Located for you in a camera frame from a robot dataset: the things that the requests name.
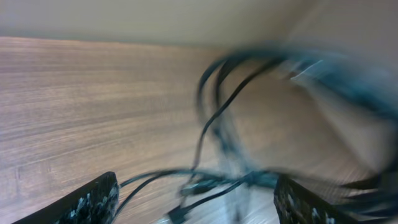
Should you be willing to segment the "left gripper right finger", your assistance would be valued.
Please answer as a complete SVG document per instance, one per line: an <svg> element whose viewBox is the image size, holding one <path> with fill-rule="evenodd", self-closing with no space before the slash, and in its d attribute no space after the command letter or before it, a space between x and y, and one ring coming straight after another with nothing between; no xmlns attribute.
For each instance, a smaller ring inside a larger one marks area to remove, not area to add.
<svg viewBox="0 0 398 224"><path fill-rule="evenodd" d="M359 221L282 175L274 190L280 224L359 224Z"/></svg>

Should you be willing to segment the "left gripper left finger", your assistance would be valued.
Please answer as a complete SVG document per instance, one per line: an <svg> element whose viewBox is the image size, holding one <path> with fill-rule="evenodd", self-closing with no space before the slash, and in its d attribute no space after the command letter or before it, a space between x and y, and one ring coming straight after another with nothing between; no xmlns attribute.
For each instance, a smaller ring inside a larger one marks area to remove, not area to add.
<svg viewBox="0 0 398 224"><path fill-rule="evenodd" d="M110 224L119 203L114 172L105 172L47 207L13 224Z"/></svg>

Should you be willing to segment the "black cable long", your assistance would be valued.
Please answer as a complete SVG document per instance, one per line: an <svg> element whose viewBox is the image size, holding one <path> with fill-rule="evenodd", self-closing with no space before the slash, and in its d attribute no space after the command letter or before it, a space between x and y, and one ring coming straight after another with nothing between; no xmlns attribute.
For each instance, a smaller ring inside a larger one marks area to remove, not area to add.
<svg viewBox="0 0 398 224"><path fill-rule="evenodd" d="M241 148L231 139L231 133L226 128L224 112L233 99L221 100L222 83L237 66L250 59L263 59L265 64L246 77L235 89L233 96L237 96L259 75L268 73L285 62L292 62L292 79L304 88L314 86L329 90L351 105L364 109L378 118L397 122L397 108L388 102L383 94L376 91L373 81L366 76L366 73L370 71L370 66L365 63L344 55L322 51L254 49L227 55L213 62L205 70L198 84L197 110L200 117L204 118L203 89L207 80L212 75L216 76L215 112L212 116L205 118L201 137L211 132L219 140L223 153L238 159L245 170L245 175L251 172L268 172L277 174L279 177L284 175L298 184L302 180L301 176L295 174L251 168L243 157ZM186 174L190 176L186 184L202 177L223 178L198 171L202 149L203 141L199 140L193 165L186 170ZM336 204L325 201L359 223L386 223L397 216L397 161L393 160L384 170L370 178L343 184L341 189L350 190L353 194L341 198Z"/></svg>

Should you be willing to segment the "black cable short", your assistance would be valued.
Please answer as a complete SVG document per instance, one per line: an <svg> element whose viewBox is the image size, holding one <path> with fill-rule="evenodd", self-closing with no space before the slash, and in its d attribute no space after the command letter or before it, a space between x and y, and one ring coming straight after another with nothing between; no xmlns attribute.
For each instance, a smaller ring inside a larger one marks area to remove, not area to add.
<svg viewBox="0 0 398 224"><path fill-rule="evenodd" d="M184 185L180 189L180 196L186 198L189 196L205 194L222 185L229 185L229 187L216 194L205 197L191 205L179 205L175 207L167 213L167 220L171 224L183 224L187 221L186 216L190 211L204 203L209 202L210 200L224 196L241 185L246 185L248 188L256 186L267 189L275 189L278 178L279 176L277 174L271 174L268 172L251 172L237 179L227 179L226 177L220 179L202 177L196 181L193 181L192 183Z"/></svg>

